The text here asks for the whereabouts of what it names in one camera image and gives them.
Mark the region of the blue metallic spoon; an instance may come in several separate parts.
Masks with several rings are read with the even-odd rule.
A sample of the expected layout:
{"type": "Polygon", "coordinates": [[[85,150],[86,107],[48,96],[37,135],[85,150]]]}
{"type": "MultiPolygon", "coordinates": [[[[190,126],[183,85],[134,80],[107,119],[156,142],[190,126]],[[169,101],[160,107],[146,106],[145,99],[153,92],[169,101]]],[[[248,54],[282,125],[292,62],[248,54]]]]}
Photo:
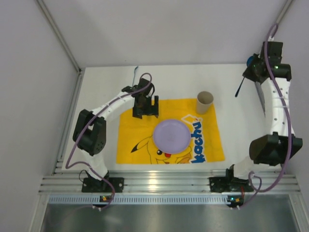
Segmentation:
{"type": "MultiPolygon", "coordinates": [[[[250,57],[247,59],[247,62],[246,62],[247,68],[250,66],[250,64],[252,63],[253,59],[254,59],[254,55],[250,56],[250,57]]],[[[237,89],[237,91],[236,91],[236,93],[235,93],[235,98],[238,97],[239,92],[240,92],[240,89],[241,89],[241,87],[242,87],[242,84],[243,84],[244,80],[245,80],[245,77],[243,77],[243,79],[242,79],[242,81],[241,81],[241,83],[240,83],[240,85],[239,85],[239,87],[238,87],[238,89],[237,89]]]]}

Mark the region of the yellow pikachu cloth placemat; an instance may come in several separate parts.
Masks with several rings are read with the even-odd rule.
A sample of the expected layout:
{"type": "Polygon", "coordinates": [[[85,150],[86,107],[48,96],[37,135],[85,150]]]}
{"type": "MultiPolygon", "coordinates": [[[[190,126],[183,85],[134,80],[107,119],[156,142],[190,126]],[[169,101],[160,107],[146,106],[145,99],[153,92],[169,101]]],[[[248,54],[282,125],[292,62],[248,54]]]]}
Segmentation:
{"type": "Polygon", "coordinates": [[[224,161],[216,120],[215,108],[199,115],[196,113],[196,99],[176,99],[159,101],[159,117],[144,116],[134,118],[129,109],[121,114],[118,133],[118,164],[185,164],[224,161]],[[159,150],[152,134],[160,122],[176,119],[190,130],[190,145],[179,154],[159,150]]]}

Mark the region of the purple plastic plate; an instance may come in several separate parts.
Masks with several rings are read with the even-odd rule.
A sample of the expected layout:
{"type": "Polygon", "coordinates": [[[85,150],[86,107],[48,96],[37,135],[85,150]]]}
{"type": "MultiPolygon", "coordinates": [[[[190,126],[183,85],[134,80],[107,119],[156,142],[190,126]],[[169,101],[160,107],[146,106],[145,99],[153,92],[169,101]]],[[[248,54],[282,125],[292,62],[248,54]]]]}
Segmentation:
{"type": "Polygon", "coordinates": [[[182,121],[167,119],[155,127],[153,141],[156,147],[162,152],[179,154],[189,147],[191,133],[182,121]]]}

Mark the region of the beige paper cup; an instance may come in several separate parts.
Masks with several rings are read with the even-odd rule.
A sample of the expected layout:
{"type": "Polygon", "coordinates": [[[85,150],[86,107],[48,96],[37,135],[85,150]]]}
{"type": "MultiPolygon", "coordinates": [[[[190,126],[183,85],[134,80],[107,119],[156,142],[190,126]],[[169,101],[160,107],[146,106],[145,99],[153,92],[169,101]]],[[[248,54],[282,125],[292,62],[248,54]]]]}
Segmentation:
{"type": "Polygon", "coordinates": [[[202,91],[198,93],[196,112],[200,115],[205,114],[212,105],[213,100],[214,97],[210,92],[202,91]]]}

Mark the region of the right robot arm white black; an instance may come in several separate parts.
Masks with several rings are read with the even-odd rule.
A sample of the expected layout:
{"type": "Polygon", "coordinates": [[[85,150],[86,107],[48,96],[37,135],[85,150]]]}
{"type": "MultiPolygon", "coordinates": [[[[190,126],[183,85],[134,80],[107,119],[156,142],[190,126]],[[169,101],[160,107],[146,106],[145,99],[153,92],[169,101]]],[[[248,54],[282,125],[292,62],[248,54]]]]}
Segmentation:
{"type": "Polygon", "coordinates": [[[286,116],[292,72],[289,64],[281,62],[282,48],[282,42],[264,42],[260,54],[247,62],[243,77],[255,83],[266,129],[250,143],[249,155],[230,167],[234,177],[245,179],[251,171],[283,165],[302,148],[303,140],[295,136],[286,116]]]}

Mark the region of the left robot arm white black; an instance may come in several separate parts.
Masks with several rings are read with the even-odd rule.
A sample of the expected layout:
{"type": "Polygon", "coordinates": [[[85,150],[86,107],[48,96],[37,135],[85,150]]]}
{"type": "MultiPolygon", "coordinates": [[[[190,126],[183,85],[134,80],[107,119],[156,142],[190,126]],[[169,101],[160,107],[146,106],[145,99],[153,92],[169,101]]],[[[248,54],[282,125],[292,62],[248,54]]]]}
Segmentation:
{"type": "Polygon", "coordinates": [[[83,109],[77,118],[72,139],[73,148],[65,165],[86,165],[87,173],[96,180],[106,178],[108,169],[102,150],[107,141],[107,123],[131,109],[134,118],[159,116],[159,98],[154,96],[155,86],[143,77],[134,86],[124,87],[112,100],[91,111],[83,109]]]}

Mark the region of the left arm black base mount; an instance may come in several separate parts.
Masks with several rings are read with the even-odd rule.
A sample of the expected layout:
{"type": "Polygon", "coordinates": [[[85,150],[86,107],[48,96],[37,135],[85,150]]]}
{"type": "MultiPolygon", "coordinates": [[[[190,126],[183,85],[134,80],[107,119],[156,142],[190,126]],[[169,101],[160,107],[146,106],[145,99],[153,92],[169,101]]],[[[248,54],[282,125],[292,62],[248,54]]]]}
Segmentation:
{"type": "MultiPolygon", "coordinates": [[[[121,193],[124,189],[124,178],[122,177],[109,177],[108,181],[114,187],[115,193],[121,193]]],[[[108,193],[112,192],[109,184],[103,180],[97,180],[92,177],[83,179],[82,192],[84,193],[108,193]]]]}

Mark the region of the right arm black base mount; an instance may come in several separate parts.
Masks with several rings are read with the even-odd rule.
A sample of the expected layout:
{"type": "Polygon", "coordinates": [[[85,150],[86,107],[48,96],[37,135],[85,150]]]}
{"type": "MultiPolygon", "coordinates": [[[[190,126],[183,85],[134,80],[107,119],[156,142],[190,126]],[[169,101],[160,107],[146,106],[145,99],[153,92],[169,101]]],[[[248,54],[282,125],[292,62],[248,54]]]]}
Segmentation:
{"type": "Polygon", "coordinates": [[[209,184],[211,192],[241,192],[241,190],[244,190],[245,192],[253,192],[253,188],[249,185],[248,180],[236,177],[232,177],[231,179],[223,176],[210,177],[209,184]]]}

